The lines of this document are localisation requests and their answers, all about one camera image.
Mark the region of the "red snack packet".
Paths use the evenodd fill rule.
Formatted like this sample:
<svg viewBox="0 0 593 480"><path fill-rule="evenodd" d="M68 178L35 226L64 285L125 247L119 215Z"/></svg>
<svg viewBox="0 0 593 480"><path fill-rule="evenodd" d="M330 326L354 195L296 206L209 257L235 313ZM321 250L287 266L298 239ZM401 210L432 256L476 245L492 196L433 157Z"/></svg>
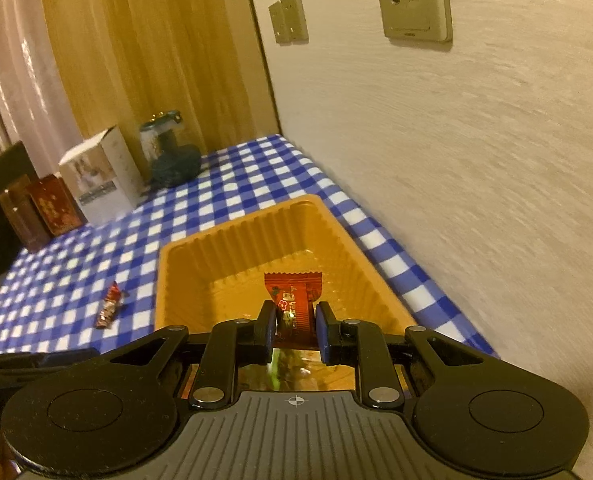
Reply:
<svg viewBox="0 0 593 480"><path fill-rule="evenodd" d="M276 306L278 344L284 348L315 348L314 304L323 292L323 274L266 273L264 284Z"/></svg>

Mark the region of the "red patterned candy small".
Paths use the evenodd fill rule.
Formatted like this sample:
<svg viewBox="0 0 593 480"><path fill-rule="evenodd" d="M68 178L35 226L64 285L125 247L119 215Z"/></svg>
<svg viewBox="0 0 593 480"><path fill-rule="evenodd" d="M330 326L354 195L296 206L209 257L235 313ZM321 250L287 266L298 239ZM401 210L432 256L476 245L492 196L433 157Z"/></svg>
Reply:
<svg viewBox="0 0 593 480"><path fill-rule="evenodd" d="M95 327L97 330L105 330L112 325L115 315L120 309L123 299L123 292L118 287L117 282L113 282L102 300L101 310L99 311Z"/></svg>

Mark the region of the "yellow green snack packet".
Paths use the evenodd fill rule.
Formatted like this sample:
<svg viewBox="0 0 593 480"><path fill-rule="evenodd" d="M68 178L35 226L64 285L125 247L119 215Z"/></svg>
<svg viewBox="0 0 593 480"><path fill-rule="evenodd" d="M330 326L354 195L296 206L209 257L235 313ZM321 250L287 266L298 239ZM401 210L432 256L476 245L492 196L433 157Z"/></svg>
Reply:
<svg viewBox="0 0 593 480"><path fill-rule="evenodd" d="M268 366L270 390L324 391L325 380L318 375L324 368L315 351L274 349Z"/></svg>

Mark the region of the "orange plastic tray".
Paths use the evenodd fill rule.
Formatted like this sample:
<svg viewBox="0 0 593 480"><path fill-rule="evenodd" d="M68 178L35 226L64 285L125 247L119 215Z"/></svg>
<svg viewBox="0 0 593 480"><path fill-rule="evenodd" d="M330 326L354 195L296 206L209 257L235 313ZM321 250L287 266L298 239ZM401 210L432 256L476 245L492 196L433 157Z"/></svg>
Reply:
<svg viewBox="0 0 593 480"><path fill-rule="evenodd" d="M219 322L254 320L269 273L317 272L321 300L338 320L358 318L402 335L414 319L321 198L305 195L164 246L155 327L208 333Z"/></svg>

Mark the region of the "blue white checkered tablecloth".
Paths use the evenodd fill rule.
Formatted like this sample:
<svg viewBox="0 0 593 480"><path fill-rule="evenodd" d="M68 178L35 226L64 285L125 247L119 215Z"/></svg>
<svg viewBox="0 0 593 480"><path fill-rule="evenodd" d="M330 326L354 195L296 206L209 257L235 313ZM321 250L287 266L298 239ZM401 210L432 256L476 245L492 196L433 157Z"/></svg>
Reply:
<svg viewBox="0 0 593 480"><path fill-rule="evenodd" d="M196 180L153 193L118 220L69 232L36 254L20 252L0 288L0 353L106 351L152 332L165 244L304 194L323 200L419 324L495 352L384 226L275 134L204 156ZM112 325L97 330L113 282L121 306Z"/></svg>

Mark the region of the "green glass jar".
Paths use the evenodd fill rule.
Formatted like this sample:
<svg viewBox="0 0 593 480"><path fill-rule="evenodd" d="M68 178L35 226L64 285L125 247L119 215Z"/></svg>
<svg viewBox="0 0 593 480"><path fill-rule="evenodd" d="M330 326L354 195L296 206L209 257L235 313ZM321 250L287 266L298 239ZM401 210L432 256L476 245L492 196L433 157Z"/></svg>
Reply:
<svg viewBox="0 0 593 480"><path fill-rule="evenodd" d="M196 179L201 171L197 145L185 143L185 122L179 110L154 114L139 127L142 152L150 169L150 188L176 188Z"/></svg>

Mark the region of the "red chinese gift box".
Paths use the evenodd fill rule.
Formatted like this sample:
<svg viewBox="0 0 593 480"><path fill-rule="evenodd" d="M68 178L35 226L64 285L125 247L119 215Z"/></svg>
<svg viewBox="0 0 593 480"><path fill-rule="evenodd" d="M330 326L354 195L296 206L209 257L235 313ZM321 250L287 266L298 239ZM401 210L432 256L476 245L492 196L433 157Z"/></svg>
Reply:
<svg viewBox="0 0 593 480"><path fill-rule="evenodd" d="M50 174L27 187L40 218L52 237L76 230L86 223L62 177Z"/></svg>

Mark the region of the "brown metal thermos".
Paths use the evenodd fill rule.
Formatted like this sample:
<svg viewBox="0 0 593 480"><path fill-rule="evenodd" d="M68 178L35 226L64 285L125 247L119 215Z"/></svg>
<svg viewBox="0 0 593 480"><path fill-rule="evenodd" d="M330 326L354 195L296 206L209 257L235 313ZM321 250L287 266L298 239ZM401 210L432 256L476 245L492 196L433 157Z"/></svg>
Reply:
<svg viewBox="0 0 593 480"><path fill-rule="evenodd" d="M0 206L13 231L29 252L39 252L50 243L51 234L32 201L27 174L12 181L0 192Z"/></svg>

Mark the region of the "white product box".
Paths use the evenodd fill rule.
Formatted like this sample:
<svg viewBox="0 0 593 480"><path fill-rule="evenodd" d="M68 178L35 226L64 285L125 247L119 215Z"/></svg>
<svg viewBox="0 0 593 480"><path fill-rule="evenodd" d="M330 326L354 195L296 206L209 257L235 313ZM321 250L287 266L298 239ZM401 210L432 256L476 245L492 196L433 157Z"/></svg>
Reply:
<svg viewBox="0 0 593 480"><path fill-rule="evenodd" d="M144 180L118 126L70 148L59 171L87 221L95 226L133 211Z"/></svg>

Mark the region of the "beige curtain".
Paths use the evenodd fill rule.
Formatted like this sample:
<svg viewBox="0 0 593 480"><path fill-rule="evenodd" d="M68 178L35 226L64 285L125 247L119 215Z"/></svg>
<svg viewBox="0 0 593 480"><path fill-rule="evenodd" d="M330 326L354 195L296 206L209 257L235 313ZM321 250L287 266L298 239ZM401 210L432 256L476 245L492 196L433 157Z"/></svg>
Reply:
<svg viewBox="0 0 593 480"><path fill-rule="evenodd" d="M0 154L21 142L41 177L82 142L42 0L0 0Z"/></svg>

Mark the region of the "wooden door panel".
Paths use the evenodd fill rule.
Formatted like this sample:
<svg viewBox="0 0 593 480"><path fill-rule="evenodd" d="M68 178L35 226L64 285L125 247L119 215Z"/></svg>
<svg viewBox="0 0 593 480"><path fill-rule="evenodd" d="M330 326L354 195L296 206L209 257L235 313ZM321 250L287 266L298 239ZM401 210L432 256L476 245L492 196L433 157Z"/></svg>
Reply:
<svg viewBox="0 0 593 480"><path fill-rule="evenodd" d="M252 0L42 0L48 35L84 136L178 110L202 151L280 129Z"/></svg>

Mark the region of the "double wall switch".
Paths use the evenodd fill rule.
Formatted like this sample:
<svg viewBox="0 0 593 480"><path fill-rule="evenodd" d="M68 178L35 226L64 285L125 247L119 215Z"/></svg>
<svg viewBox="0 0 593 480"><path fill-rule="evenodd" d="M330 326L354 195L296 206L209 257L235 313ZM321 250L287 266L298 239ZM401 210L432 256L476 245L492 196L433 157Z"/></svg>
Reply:
<svg viewBox="0 0 593 480"><path fill-rule="evenodd" d="M268 7L277 44L306 44L310 40L302 0L278 0Z"/></svg>

